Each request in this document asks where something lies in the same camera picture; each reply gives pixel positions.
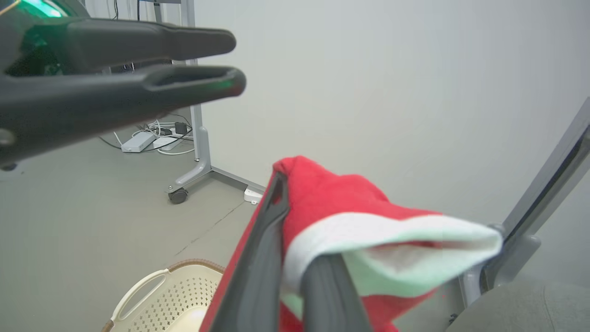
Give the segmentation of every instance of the charger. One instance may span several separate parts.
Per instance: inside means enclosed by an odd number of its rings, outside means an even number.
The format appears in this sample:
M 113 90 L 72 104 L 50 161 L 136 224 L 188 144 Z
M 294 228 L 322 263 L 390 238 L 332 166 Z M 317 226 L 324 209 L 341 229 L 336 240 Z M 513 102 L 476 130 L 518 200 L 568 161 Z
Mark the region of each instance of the charger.
M 141 152 L 148 147 L 156 137 L 150 132 L 139 132 L 137 135 L 131 137 L 130 140 L 121 145 L 123 152 Z

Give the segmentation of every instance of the green light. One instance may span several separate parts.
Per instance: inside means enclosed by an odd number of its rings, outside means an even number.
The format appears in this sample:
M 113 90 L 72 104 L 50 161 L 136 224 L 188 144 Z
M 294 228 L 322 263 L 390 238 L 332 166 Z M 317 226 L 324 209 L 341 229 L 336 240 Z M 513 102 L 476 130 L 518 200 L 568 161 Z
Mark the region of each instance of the green light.
M 53 8 L 52 6 L 46 4 L 42 0 L 23 0 L 24 2 L 34 6 L 36 9 L 39 9 L 43 14 L 49 17 L 62 17 L 61 13 Z

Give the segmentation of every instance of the plastic basket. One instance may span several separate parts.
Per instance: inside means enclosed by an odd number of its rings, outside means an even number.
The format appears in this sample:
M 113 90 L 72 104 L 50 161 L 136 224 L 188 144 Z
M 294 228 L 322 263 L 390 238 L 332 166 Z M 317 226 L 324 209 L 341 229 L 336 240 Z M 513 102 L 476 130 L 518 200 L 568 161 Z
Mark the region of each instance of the plastic basket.
M 223 271 L 215 263 L 189 259 L 146 276 L 119 301 L 102 332 L 198 331 Z M 157 279 L 161 281 L 123 314 L 129 300 Z

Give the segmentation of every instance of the caster wheel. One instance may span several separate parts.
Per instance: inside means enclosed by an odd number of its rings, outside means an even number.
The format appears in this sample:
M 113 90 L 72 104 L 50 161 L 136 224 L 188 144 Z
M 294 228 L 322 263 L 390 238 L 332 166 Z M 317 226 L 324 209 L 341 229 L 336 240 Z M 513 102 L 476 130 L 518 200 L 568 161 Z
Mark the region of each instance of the caster wheel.
M 180 189 L 176 190 L 175 192 L 168 194 L 168 198 L 170 198 L 170 201 L 172 202 L 172 204 L 180 204 L 180 203 L 184 202 L 187 197 L 188 197 L 188 191 L 184 188 L 180 188 Z

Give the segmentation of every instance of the power strip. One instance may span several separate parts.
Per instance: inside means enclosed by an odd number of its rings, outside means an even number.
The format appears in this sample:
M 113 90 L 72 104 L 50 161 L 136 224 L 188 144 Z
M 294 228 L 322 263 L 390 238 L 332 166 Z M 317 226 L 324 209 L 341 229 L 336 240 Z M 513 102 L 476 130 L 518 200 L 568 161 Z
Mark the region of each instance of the power strip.
M 174 149 L 175 146 L 180 144 L 180 142 L 182 140 L 179 138 L 182 137 L 182 135 L 177 134 L 175 128 L 170 128 L 170 130 L 172 131 L 172 136 L 160 137 L 157 140 L 155 140 L 153 143 L 154 149 L 161 149 L 162 151 L 170 151 L 170 150 Z
M 139 132 L 137 135 L 131 137 L 130 140 L 121 145 L 121 151 L 123 152 L 141 152 L 153 141 L 156 137 L 149 132 Z

